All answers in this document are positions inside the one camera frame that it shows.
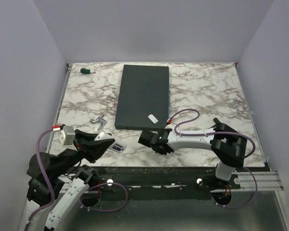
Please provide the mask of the white battery compartment cover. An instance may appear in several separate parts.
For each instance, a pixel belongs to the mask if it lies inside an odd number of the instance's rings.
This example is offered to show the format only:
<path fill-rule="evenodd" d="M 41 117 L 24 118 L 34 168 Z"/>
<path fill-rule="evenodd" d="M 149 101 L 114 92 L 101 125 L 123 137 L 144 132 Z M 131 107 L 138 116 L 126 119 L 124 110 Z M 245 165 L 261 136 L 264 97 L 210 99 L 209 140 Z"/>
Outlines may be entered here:
<path fill-rule="evenodd" d="M 153 124 L 157 124 L 158 123 L 158 119 L 153 114 L 150 114 L 148 116 L 148 118 Z"/>

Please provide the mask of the white remote control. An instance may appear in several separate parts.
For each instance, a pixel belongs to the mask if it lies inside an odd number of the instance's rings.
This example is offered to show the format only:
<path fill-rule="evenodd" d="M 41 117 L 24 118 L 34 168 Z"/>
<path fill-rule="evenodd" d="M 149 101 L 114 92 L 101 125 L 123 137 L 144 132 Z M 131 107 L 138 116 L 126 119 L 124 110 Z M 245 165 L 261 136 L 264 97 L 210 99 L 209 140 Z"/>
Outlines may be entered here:
<path fill-rule="evenodd" d="M 109 150 L 112 150 L 114 152 L 117 152 L 117 153 L 122 153 L 123 151 L 126 150 L 127 148 L 127 145 L 125 142 L 121 141 L 120 139 L 112 136 L 111 134 L 108 134 L 108 133 L 105 133 L 105 132 L 101 132 L 99 133 L 96 138 L 94 139 L 94 141 L 108 141 L 110 142 L 109 146 L 108 146 L 108 149 Z M 114 145 L 118 145 L 118 146 L 121 146 L 124 150 L 121 151 L 121 152 L 118 152 L 117 150 L 113 149 L 113 146 Z"/>

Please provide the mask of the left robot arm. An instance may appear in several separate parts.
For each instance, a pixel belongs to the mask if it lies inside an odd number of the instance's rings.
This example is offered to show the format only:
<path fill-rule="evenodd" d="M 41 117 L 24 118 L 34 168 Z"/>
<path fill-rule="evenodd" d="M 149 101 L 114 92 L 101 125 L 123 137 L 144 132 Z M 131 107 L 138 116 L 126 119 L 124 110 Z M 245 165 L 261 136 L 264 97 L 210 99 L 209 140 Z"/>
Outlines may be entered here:
<path fill-rule="evenodd" d="M 40 141 L 49 132 L 60 132 L 64 145 L 74 145 L 75 150 L 65 149 L 59 155 L 39 150 Z M 81 167 L 64 196 L 58 200 L 64 181 L 59 177 L 82 159 L 95 163 L 107 149 L 116 150 L 119 143 L 113 136 L 101 132 L 89 134 L 71 126 L 54 126 L 43 132 L 36 143 L 36 153 L 29 161 L 27 174 L 31 177 L 26 200 L 26 214 L 20 225 L 25 231 L 55 231 L 65 220 L 71 208 L 86 190 L 97 185 L 97 174 L 86 166 Z"/>

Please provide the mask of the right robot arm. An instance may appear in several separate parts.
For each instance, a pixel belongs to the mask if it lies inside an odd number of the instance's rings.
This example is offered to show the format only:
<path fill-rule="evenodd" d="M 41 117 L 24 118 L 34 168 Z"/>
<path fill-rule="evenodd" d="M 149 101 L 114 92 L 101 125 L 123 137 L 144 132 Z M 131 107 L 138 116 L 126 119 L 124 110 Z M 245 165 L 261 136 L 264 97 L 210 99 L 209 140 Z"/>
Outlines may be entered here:
<path fill-rule="evenodd" d="M 228 185 L 235 169 L 244 165 L 247 137 L 224 123 L 200 131 L 177 131 L 165 128 L 157 133 L 142 131 L 138 143 L 158 154 L 170 154 L 180 149 L 213 151 L 219 158 L 212 184 L 216 188 Z"/>

